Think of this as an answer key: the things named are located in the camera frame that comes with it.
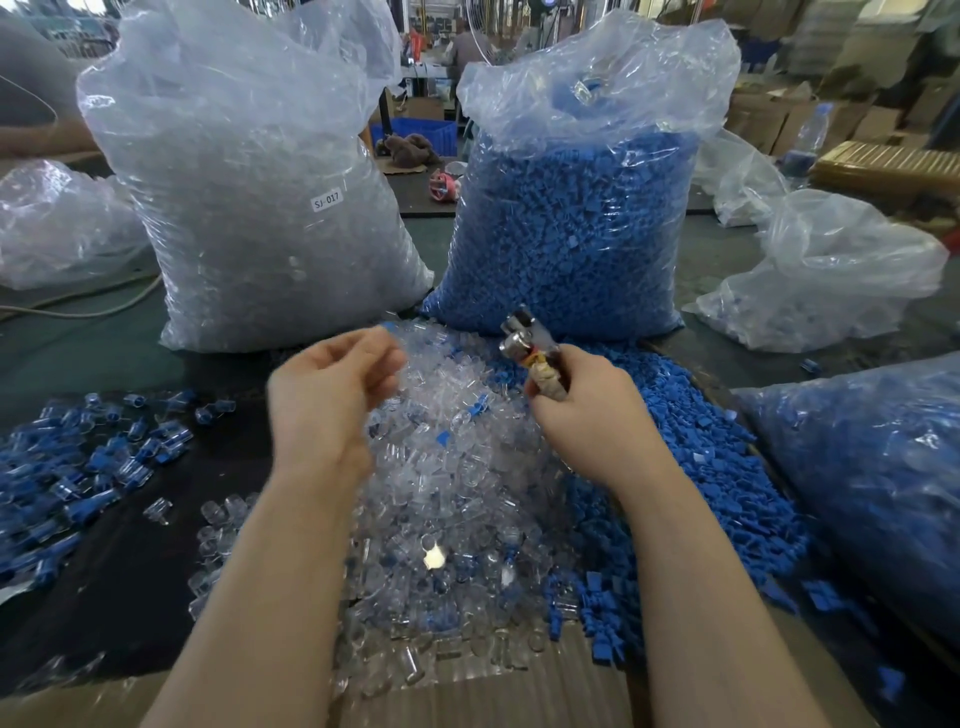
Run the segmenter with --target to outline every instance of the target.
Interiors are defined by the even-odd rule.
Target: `dark table surface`
[[[452,220],[409,220],[408,229],[424,260],[444,268]],[[676,303],[681,306],[712,290],[725,276],[750,269],[760,259],[753,229],[726,231],[712,217],[686,219],[677,269]],[[148,257],[135,266],[156,269]],[[868,341],[847,341],[813,357],[826,375],[923,358],[956,348],[960,316],[960,267],[948,264],[941,293],[911,305],[900,332]],[[128,287],[65,304],[81,312],[109,308],[135,293]],[[29,304],[62,291],[16,294],[0,289],[0,303]],[[804,378],[799,362],[808,355],[747,352],[692,317],[686,328],[656,345],[693,371],[717,397],[730,388],[762,386]],[[157,338],[165,321],[155,293],[137,307],[100,320],[63,321],[20,317],[0,324],[0,427],[31,417],[53,395],[89,391],[160,392],[190,386],[198,391],[237,394],[235,417],[198,440],[190,455],[151,480],[136,496],[111,509],[88,532],[71,565],[54,586],[0,606],[0,692],[9,692],[32,670],[58,654],[73,663],[100,651],[100,675],[126,675],[169,667],[189,632],[186,579],[195,568],[194,534],[200,504],[229,493],[258,489],[269,470],[269,432],[262,386],[276,361],[268,354],[198,355],[169,352]],[[163,527],[146,522],[142,510],[158,495],[174,501],[173,519]],[[870,603],[863,585],[835,558],[814,555],[800,574],[826,574],[843,590]],[[816,666],[825,647],[846,674],[870,713],[884,726],[957,724],[957,683],[930,652],[881,606],[871,612],[881,639],[866,636],[846,615],[804,609],[787,627],[807,679],[837,725],[847,719],[836,694],[843,676]],[[877,665],[907,674],[896,705],[877,696]]]

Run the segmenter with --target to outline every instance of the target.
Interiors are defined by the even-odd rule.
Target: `plastic bottle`
[[[806,176],[817,160],[827,130],[830,126],[830,112],[833,104],[818,104],[813,115],[804,122],[797,133],[793,149],[780,160],[780,171],[792,182],[794,187],[805,186]]]

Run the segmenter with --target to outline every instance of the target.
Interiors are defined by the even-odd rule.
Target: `white label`
[[[310,204],[313,206],[314,212],[320,212],[328,207],[339,205],[343,200],[343,191],[341,191],[340,187],[334,187],[333,189],[327,190],[320,197],[313,198],[313,200],[310,201]]]

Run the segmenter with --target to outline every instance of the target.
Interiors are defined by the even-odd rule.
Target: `bag of clear plastic parts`
[[[960,648],[960,353],[734,393],[857,573]]]
[[[524,302],[554,333],[593,339],[679,326],[694,158],[739,64],[722,21],[676,28],[614,10],[508,65],[468,65],[457,95],[481,133],[424,312],[494,333]]]
[[[808,352],[896,331],[907,304],[936,293],[947,249],[865,202],[803,189],[776,206],[766,257],[685,310],[747,349]]]
[[[0,180],[0,284],[15,290],[113,273],[150,245],[115,178],[37,159]]]
[[[271,19],[233,0],[141,0],[120,34],[78,95],[156,249],[161,343],[292,346],[429,290],[357,138],[399,78],[386,4],[327,0]]]
[[[693,181],[713,196],[724,228],[763,224],[790,191],[766,155],[726,129],[701,143]]]

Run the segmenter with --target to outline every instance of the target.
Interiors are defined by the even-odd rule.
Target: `person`
[[[563,402],[527,383],[533,415],[575,471],[606,484],[634,533],[658,728],[826,728],[731,543],[630,376],[563,346]],[[383,327],[322,341],[267,387],[274,465],[143,728],[323,725],[367,413],[405,356]]]
[[[96,151],[76,69],[24,18],[0,8],[0,158]]]
[[[444,54],[444,65],[452,65],[457,69],[457,78],[462,78],[468,63],[485,63],[486,59],[493,58],[493,46],[481,32],[474,34],[470,29],[470,21],[463,18],[461,31],[453,37]]]

